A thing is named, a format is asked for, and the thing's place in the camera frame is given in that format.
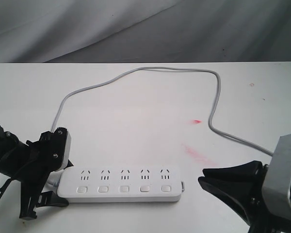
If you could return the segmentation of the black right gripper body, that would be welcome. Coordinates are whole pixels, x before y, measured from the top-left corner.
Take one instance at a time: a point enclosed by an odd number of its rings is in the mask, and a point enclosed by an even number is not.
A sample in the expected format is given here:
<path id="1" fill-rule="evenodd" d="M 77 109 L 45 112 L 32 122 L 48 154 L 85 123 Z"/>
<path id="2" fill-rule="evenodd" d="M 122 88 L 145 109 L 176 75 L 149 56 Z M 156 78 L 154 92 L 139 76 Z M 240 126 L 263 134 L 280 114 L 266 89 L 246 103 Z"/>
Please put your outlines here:
<path id="1" fill-rule="evenodd" d="M 250 233 L 291 233 L 291 220 L 272 214 L 262 196 L 262 184 L 268 168 L 260 161 L 251 161 L 247 194 L 247 223 Z"/>

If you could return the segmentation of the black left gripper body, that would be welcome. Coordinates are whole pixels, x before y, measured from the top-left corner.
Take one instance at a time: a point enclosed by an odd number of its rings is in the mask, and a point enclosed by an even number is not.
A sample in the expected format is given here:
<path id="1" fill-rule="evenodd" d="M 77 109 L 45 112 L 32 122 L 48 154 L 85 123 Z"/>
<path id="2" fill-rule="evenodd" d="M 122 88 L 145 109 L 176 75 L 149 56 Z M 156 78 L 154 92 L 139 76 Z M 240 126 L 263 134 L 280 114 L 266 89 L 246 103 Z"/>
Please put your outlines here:
<path id="1" fill-rule="evenodd" d="M 35 142 L 26 141 L 29 148 L 29 160 L 20 172 L 21 197 L 19 218 L 34 220 L 36 204 L 49 175 L 60 168 L 60 137 L 55 132 L 44 132 Z"/>

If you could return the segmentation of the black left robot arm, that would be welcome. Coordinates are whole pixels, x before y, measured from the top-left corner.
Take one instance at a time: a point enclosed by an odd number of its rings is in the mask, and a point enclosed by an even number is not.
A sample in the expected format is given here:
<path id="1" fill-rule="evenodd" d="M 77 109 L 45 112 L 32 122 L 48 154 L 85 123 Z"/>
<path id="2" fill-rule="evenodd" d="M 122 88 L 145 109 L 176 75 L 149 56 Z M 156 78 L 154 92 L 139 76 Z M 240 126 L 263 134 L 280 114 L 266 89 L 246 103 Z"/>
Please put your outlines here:
<path id="1" fill-rule="evenodd" d="M 13 181 L 21 183 L 20 219 L 37 218 L 36 208 L 67 207 L 69 202 L 43 188 L 52 172 L 72 166 L 71 136 L 66 128 L 41 133 L 39 140 L 22 143 L 0 125 L 0 199 Z"/>

